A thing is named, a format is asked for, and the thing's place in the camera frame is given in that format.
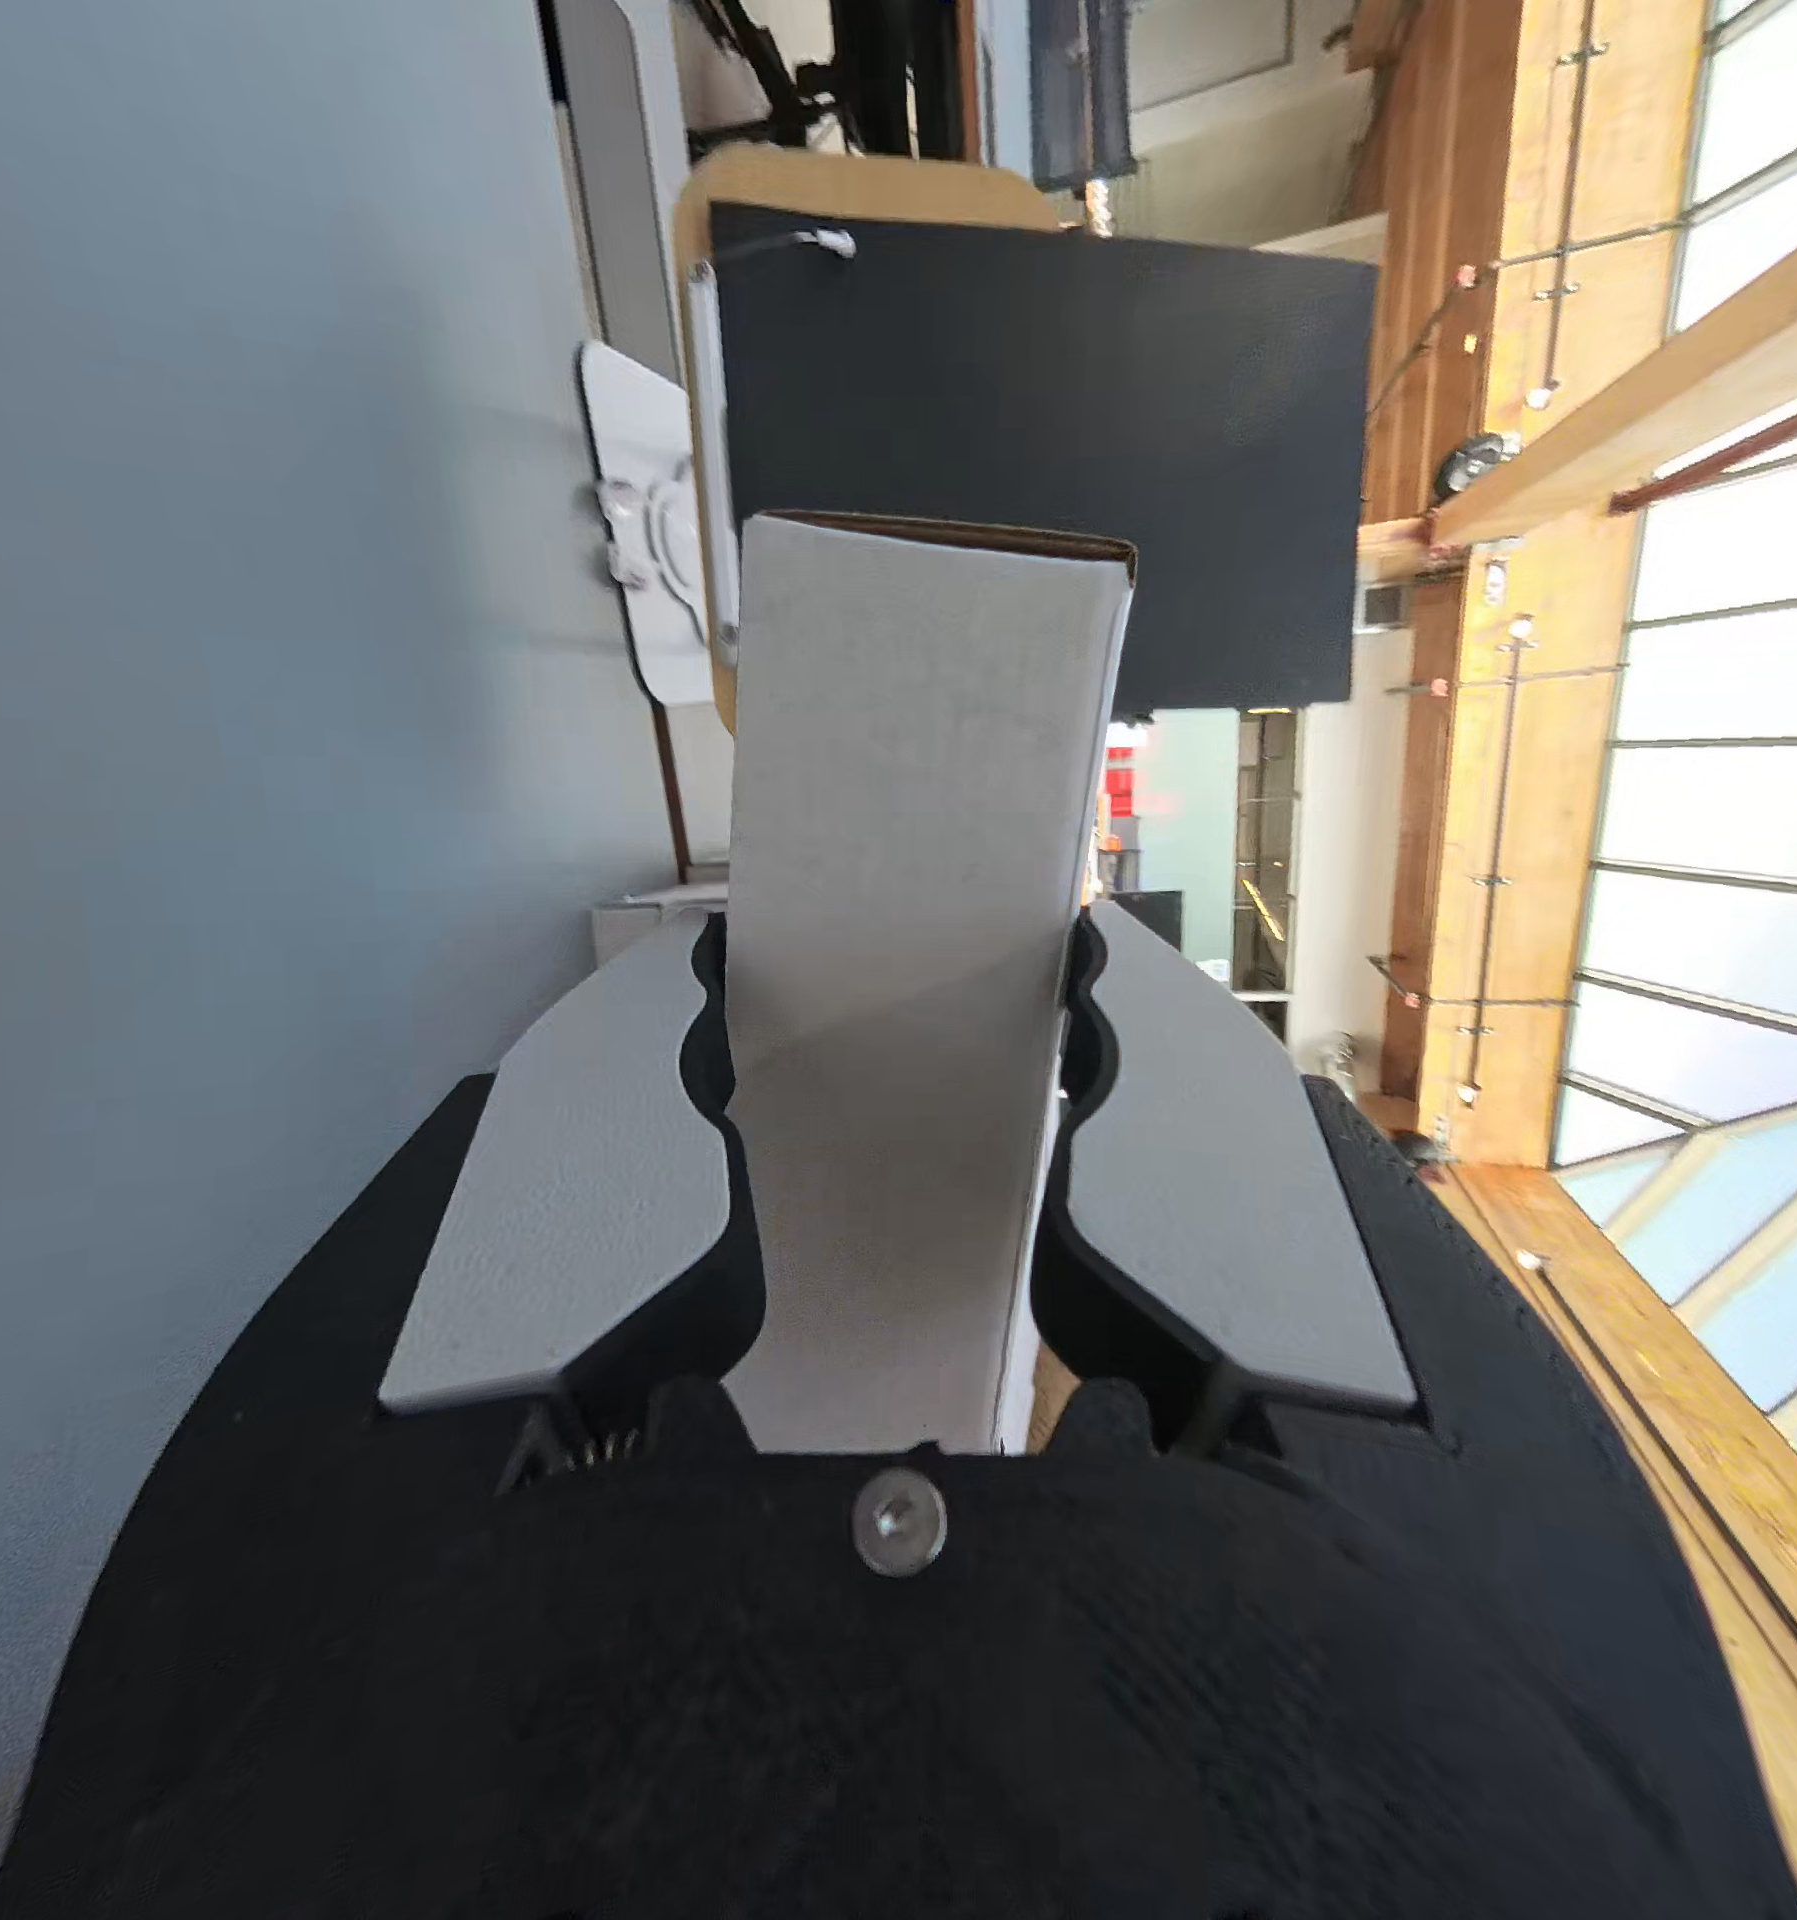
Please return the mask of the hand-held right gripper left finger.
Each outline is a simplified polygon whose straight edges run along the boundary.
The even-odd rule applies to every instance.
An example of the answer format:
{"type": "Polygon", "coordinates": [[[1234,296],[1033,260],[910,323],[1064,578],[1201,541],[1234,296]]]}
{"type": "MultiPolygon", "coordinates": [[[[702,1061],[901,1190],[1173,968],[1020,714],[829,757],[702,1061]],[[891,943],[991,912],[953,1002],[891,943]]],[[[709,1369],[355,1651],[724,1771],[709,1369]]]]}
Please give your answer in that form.
{"type": "Polygon", "coordinates": [[[386,1415],[546,1403],[602,1442],[756,1345],[724,939],[717,910],[672,916],[509,1050],[390,1347],[386,1415]]]}

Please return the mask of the grey rounded divider panel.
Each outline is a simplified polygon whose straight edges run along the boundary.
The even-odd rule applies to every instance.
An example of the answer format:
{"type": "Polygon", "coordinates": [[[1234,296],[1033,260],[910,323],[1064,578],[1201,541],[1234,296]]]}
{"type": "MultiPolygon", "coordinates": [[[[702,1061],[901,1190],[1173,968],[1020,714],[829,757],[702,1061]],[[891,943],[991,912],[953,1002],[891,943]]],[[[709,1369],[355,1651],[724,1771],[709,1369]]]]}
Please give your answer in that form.
{"type": "Polygon", "coordinates": [[[590,329],[649,373],[684,373],[672,213],[688,179],[670,7],[538,7],[590,329]]]}

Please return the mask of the black wood-framed divider panel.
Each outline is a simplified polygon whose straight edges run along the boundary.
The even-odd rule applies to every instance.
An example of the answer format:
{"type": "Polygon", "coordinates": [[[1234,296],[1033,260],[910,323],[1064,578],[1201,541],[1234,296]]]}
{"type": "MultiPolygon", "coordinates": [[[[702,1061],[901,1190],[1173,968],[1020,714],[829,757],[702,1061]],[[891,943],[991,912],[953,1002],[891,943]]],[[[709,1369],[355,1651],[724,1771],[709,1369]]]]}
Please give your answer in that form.
{"type": "Polygon", "coordinates": [[[1377,268],[1101,238],[968,163],[741,146],[672,216],[715,630],[760,516],[1112,544],[1112,714],[1355,688],[1377,268]]]}

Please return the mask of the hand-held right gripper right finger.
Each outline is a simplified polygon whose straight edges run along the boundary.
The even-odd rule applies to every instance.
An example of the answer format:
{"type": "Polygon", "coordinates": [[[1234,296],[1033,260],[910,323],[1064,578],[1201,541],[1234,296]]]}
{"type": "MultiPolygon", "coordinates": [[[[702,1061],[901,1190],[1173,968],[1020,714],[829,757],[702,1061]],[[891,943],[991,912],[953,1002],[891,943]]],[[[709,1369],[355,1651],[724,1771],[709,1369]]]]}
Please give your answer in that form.
{"type": "Polygon", "coordinates": [[[1114,904],[1078,914],[1036,1332],[1162,1453],[1267,1407],[1408,1423],[1418,1385],[1308,1093],[1243,1000],[1114,904]]]}

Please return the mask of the white metal panel stand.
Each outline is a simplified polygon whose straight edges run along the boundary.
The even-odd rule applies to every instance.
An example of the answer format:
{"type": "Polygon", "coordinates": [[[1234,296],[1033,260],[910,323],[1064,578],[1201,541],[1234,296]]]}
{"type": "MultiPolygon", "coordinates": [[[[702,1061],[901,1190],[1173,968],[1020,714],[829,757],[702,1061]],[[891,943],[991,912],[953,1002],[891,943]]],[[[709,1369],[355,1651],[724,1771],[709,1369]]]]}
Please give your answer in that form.
{"type": "Polygon", "coordinates": [[[665,710],[715,709],[736,729],[741,537],[727,446],[718,279],[700,258],[682,291],[686,383],[588,345],[579,389],[596,480],[650,485],[660,584],[620,593],[630,662],[665,710]]]}

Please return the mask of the small clear wrapper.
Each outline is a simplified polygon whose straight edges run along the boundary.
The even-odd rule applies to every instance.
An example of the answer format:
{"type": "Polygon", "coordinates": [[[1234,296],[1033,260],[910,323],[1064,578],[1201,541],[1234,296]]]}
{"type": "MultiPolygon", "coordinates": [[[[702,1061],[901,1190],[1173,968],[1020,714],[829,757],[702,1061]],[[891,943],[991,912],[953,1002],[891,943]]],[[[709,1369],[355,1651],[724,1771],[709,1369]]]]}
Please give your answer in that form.
{"type": "Polygon", "coordinates": [[[660,584],[660,566],[650,542],[650,485],[602,476],[595,485],[604,529],[604,562],[614,584],[646,593],[660,584]]]}

